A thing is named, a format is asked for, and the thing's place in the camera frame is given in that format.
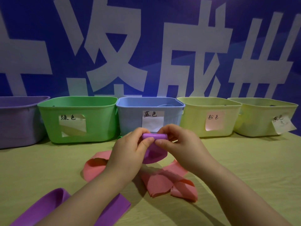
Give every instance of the person's left hand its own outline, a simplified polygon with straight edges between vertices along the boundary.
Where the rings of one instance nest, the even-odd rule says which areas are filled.
[[[142,140],[146,128],[137,128],[118,139],[113,147],[104,172],[111,171],[125,183],[129,183],[141,168],[146,149],[154,142],[153,137]]]

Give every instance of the blue bin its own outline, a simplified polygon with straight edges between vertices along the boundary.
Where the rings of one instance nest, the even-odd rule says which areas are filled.
[[[185,104],[175,98],[124,97],[116,102],[121,135],[142,127],[145,110],[164,111],[164,125],[180,125]]]

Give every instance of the wooden table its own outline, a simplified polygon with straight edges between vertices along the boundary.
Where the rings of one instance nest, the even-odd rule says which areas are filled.
[[[86,184],[85,162],[98,151],[111,150],[115,141],[93,144],[39,144],[0,150],[0,225],[9,225],[49,191],[63,187],[70,194]],[[301,224],[301,137],[230,137],[203,140],[211,154],[261,195],[294,225]],[[150,167],[173,161],[168,155]],[[230,225],[216,198],[196,176],[199,200],[188,203],[166,194],[150,198],[139,178],[122,194],[132,203],[116,225]]]

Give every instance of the forearm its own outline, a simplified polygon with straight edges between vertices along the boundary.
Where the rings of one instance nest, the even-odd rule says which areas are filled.
[[[216,160],[196,174],[212,190],[231,225],[290,225],[241,179]]]
[[[126,184],[109,171],[86,184],[36,226],[94,225],[103,209]]]

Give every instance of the purple resistance band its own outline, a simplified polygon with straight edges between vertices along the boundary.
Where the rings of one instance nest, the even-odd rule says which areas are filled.
[[[69,197],[70,194],[63,188],[52,190],[29,207],[10,226],[33,226]],[[118,194],[102,211],[94,226],[112,226],[130,206],[131,203]]]
[[[167,134],[157,134],[157,133],[144,133],[142,134],[142,139],[146,139],[148,137],[153,137],[155,140],[167,140]],[[146,150],[144,160],[142,163],[150,164],[158,162],[164,159],[167,156],[167,151],[158,147],[154,142],[148,147]]]

